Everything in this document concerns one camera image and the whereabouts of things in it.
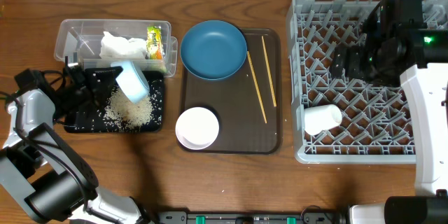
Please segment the light blue bowl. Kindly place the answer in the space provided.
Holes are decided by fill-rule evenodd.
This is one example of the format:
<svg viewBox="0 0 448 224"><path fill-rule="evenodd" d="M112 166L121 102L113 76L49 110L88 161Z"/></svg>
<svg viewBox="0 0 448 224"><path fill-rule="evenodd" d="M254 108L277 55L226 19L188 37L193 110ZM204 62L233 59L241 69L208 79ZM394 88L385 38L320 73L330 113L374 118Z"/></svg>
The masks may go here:
<svg viewBox="0 0 448 224"><path fill-rule="evenodd" d="M115 81L133 104L140 102L149 94L148 81L142 70L133 61L112 62L111 67L122 69Z"/></svg>

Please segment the white paper napkin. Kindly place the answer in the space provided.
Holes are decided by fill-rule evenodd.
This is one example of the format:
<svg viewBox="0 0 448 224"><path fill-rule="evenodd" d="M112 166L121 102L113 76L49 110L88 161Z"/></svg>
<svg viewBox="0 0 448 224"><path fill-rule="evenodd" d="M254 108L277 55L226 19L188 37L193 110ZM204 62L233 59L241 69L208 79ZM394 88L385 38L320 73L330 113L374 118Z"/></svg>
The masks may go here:
<svg viewBox="0 0 448 224"><path fill-rule="evenodd" d="M142 38L114 36L105 31L101 40L99 56L102 59L138 59L144 60L148 54L146 41Z"/></svg>

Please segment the rice food waste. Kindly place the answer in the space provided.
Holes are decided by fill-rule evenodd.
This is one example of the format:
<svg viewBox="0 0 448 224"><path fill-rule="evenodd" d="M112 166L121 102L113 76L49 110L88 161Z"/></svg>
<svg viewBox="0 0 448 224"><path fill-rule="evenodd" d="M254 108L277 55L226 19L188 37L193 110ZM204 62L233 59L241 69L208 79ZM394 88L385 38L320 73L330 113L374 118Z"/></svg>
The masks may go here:
<svg viewBox="0 0 448 224"><path fill-rule="evenodd" d="M117 126L120 131L148 131L162 124L160 100L155 94L146 95L132 103L119 88L112 89L104 109L103 121L108 126Z"/></svg>

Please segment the green orange snack wrapper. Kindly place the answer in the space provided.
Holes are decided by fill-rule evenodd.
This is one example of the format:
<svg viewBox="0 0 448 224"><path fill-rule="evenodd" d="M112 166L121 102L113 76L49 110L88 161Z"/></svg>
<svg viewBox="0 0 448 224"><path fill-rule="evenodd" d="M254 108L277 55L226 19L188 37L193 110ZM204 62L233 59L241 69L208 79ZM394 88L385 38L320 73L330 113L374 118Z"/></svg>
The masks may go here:
<svg viewBox="0 0 448 224"><path fill-rule="evenodd" d="M146 48L150 60L162 60L164 57L161 27L147 27Z"/></svg>

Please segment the white plastic cup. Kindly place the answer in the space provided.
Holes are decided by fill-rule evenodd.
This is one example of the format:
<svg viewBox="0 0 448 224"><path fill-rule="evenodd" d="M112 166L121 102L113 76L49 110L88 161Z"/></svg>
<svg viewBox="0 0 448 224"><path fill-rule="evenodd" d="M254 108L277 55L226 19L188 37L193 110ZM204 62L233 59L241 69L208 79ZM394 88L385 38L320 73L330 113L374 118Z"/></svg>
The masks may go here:
<svg viewBox="0 0 448 224"><path fill-rule="evenodd" d="M342 112L334 104L315 106L304 110L304 130L309 135L317 135L331 130L342 123Z"/></svg>

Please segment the white pink shallow bowl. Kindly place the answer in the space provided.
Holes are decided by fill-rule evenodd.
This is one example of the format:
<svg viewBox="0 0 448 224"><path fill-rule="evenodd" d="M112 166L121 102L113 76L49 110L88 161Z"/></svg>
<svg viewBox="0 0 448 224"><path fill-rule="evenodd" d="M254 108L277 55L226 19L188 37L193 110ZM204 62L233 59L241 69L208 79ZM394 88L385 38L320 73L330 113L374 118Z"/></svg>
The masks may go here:
<svg viewBox="0 0 448 224"><path fill-rule="evenodd" d="M178 142L194 151L209 147L217 139L219 130L218 118L204 107L185 110L178 117L175 126Z"/></svg>

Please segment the blue round plate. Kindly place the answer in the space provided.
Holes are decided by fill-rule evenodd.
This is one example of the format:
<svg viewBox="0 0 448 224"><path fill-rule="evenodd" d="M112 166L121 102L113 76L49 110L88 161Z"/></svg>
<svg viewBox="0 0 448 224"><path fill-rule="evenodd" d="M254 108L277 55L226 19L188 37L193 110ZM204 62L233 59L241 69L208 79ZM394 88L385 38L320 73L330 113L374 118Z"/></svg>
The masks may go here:
<svg viewBox="0 0 448 224"><path fill-rule="evenodd" d="M201 79L218 81L234 75L246 61L247 42L242 31L222 20L191 27L182 39L180 54L186 70Z"/></svg>

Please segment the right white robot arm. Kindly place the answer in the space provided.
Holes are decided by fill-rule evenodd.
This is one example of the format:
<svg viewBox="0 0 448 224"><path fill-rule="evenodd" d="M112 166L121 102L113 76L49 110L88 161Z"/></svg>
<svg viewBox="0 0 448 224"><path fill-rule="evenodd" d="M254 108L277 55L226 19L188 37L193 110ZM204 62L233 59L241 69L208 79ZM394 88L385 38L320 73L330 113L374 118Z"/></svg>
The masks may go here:
<svg viewBox="0 0 448 224"><path fill-rule="evenodd" d="M361 46L339 45L333 78L401 87L416 151L413 196L349 208L348 223L447 222L447 30L429 29L422 0L381 0L364 21Z"/></svg>

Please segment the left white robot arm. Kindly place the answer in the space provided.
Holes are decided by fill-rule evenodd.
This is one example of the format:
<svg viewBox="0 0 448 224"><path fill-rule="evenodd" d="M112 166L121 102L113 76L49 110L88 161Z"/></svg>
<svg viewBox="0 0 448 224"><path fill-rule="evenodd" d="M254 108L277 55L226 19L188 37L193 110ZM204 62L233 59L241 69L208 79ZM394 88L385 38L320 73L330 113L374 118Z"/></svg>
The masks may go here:
<svg viewBox="0 0 448 224"><path fill-rule="evenodd" d="M54 130L60 118L101 106L122 71L66 66L56 71L57 89L46 79L49 71L26 69L15 76L17 92L5 95L10 132L1 149L1 186L33 221L157 221L132 197L99 186L88 163Z"/></svg>

